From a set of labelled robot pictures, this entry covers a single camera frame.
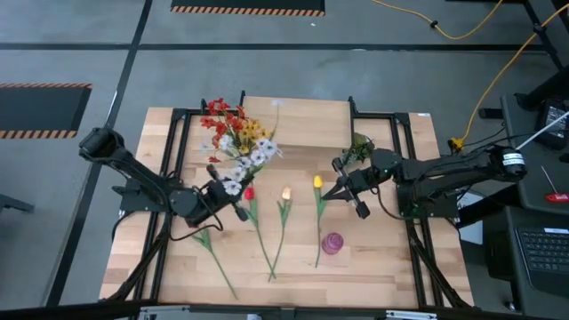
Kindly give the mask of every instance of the flower bouquet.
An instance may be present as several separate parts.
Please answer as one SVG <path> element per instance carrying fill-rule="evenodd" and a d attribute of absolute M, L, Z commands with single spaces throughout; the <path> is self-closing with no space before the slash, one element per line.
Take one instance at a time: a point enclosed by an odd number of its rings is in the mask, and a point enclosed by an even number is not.
<path fill-rule="evenodd" d="M 275 154 L 281 151 L 273 142 L 275 128 L 263 128 L 258 119 L 247 117 L 244 107 L 237 106 L 236 114 L 230 112 L 229 104 L 223 99 L 210 101 L 207 104 L 208 116 L 202 117 L 201 124 L 207 129 L 214 129 L 211 145 L 204 143 L 202 150 L 213 151 L 210 163 L 219 163 L 218 154 L 222 153 L 236 166 L 222 178 L 223 187 L 230 196 L 239 196 L 242 190 L 252 181 L 253 175 Z"/>

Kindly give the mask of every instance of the pink ball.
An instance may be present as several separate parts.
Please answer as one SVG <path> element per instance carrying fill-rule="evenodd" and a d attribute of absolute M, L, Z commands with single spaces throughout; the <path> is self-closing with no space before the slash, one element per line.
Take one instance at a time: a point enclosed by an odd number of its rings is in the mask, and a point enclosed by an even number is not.
<path fill-rule="evenodd" d="M 344 238 L 335 232 L 332 232 L 328 236 L 325 236 L 322 239 L 322 250 L 326 252 L 326 254 L 336 254 L 344 245 Z"/>

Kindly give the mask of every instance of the keyboard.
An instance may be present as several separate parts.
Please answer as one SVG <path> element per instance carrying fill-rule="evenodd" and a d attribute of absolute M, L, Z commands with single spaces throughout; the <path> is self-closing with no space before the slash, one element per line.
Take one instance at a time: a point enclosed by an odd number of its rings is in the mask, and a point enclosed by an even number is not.
<path fill-rule="evenodd" d="M 517 228 L 517 240 L 532 286 L 540 291 L 569 297 L 569 230 Z"/>

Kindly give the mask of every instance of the gray floor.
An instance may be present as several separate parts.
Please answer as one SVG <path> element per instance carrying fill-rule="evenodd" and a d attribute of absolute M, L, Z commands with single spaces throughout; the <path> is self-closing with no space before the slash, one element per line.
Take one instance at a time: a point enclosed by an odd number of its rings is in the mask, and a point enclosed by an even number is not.
<path fill-rule="evenodd" d="M 143 3 L 0 0 L 0 43 L 128 44 Z M 443 0 L 398 3 L 441 21 L 441 26 L 453 35 L 473 28 L 492 8 L 492 4 Z M 549 2 L 533 3 L 543 20 L 553 12 Z M 170 13 L 168 8 L 168 0 L 154 1 L 142 43 L 451 43 L 422 20 L 368 0 L 328 0 L 325 18 L 184 15 Z M 510 4 L 465 43 L 520 44 L 531 32 L 523 7 Z M 562 53 L 562 61 L 569 61 L 569 35 L 557 22 L 549 32 Z M 0 83 L 93 83 L 78 138 L 0 140 L 0 193 L 36 205 L 33 215 L 5 211 L 0 216 L 0 309 L 43 303 L 87 171 L 87 163 L 76 155 L 76 144 L 93 126 L 104 124 L 126 53 L 0 50 Z M 127 147 L 134 150 L 148 107 L 192 108 L 202 98 L 220 96 L 235 104 L 241 90 L 250 95 L 326 100 L 345 100 L 352 95 L 362 110 L 431 113 L 440 151 L 447 153 L 446 140 L 463 134 L 479 96 L 512 54 L 139 51 L 116 129 L 124 135 Z M 547 55 L 524 54 L 497 83 L 484 107 L 499 107 L 502 94 L 531 90 L 554 72 Z M 499 121 L 477 119 L 470 138 L 483 138 L 500 126 Z M 62 297 L 64 304 L 98 298 L 111 245 L 110 229 L 119 204 L 110 186 L 121 183 L 118 174 L 103 170 Z M 499 187 L 489 183 L 475 189 L 491 193 Z M 465 244 L 464 255 L 476 304 L 506 311 L 501 302 L 508 298 L 508 286 L 488 277 L 481 248 Z"/>

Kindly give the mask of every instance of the yellow cable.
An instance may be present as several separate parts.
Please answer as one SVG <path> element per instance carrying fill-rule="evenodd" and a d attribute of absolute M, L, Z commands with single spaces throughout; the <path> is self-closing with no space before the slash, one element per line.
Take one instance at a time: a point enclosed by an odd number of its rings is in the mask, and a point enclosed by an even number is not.
<path fill-rule="evenodd" d="M 567 8 L 569 8 L 569 4 L 564 5 L 563 7 L 561 7 L 561 9 L 559 9 L 555 13 L 553 13 L 547 20 L 545 20 L 545 22 L 543 22 L 541 24 L 541 27 L 545 28 L 556 16 L 559 15 L 559 13 L 561 13 L 562 11 L 564 11 Z M 460 139 L 456 139 L 456 138 L 451 139 L 451 142 L 454 144 L 454 146 L 457 150 L 462 149 L 462 146 L 464 144 L 464 140 L 468 138 L 468 136 L 470 134 L 470 127 L 472 126 L 472 123 L 474 122 L 474 117 L 476 116 L 476 113 L 477 113 L 478 109 L 480 108 L 480 105 L 482 105 L 482 101 L 484 101 L 484 99 L 486 98 L 486 95 L 488 95 L 488 92 L 490 92 L 490 90 L 492 90 L 492 88 L 494 87 L 494 85 L 496 84 L 498 79 L 501 78 L 501 76 L 504 74 L 504 72 L 509 68 L 509 66 L 511 66 L 516 61 L 517 57 L 519 57 L 519 55 L 522 53 L 522 51 L 525 49 L 525 47 L 529 43 L 531 43 L 535 39 L 536 36 L 537 36 L 537 34 L 533 33 L 533 35 L 527 39 L 525 44 L 522 45 L 521 48 L 519 48 L 519 50 L 516 52 L 514 57 L 508 62 L 508 64 L 506 66 L 504 66 L 504 68 L 500 71 L 500 73 L 492 80 L 492 82 L 490 83 L 490 85 L 488 86 L 488 88 L 486 89 L 484 94 L 482 95 L 482 97 L 480 97 L 480 100 L 478 101 L 477 106 L 474 108 L 474 111 L 472 111 L 472 115 L 470 115 L 469 125 L 466 129 L 466 132 L 464 133 L 464 136 Z"/>
<path fill-rule="evenodd" d="M 383 5 L 383 6 L 386 6 L 386 7 L 388 7 L 388 8 L 391 8 L 391 9 L 399 10 L 399 11 L 401 11 L 401 12 L 407 12 L 407 13 L 410 13 L 410 14 L 414 14 L 414 15 L 416 15 L 416 16 L 418 16 L 418 17 L 423 18 L 424 20 L 428 21 L 429 23 L 433 23 L 433 20 L 429 19 L 429 17 L 427 17 L 426 15 L 424 15 L 424 14 L 422 14 L 422 13 L 420 13 L 420 12 L 415 12 L 415 11 L 413 11 L 413 10 L 408 10 L 408 9 L 400 8 L 400 7 L 394 6 L 394 5 L 392 5 L 392 4 L 386 4 L 386 3 L 382 2 L 382 1 L 379 1 L 379 0 L 372 0 L 372 1 L 375 2 L 376 4 L 381 4 L 381 5 Z M 484 26 L 484 24 L 485 24 L 490 18 L 492 18 L 492 16 L 496 13 L 496 11 L 498 11 L 498 8 L 500 8 L 500 5 L 501 5 L 502 2 L 504 2 L 504 0 L 500 0 L 500 1 L 494 6 L 494 8 L 490 11 L 490 13 L 488 13 L 488 15 L 486 16 L 486 18 L 484 18 L 484 19 L 482 20 L 482 22 L 480 22 L 480 23 L 477 25 L 476 28 L 473 28 L 470 32 L 468 32 L 468 33 L 467 33 L 466 35 L 464 35 L 464 36 L 449 36 L 449 35 L 447 35 L 447 34 L 443 31 L 443 29 L 441 29 L 439 26 L 435 26 L 435 28 L 437 29 L 438 32 L 441 33 L 441 35 L 443 35 L 443 36 L 445 36 L 445 37 L 447 37 L 447 38 L 449 38 L 449 39 L 451 39 L 451 40 L 462 40 L 462 39 L 465 39 L 465 38 L 467 38 L 467 37 L 469 37 L 469 36 L 472 36 L 472 35 L 473 35 L 475 32 L 477 32 L 482 26 Z"/>

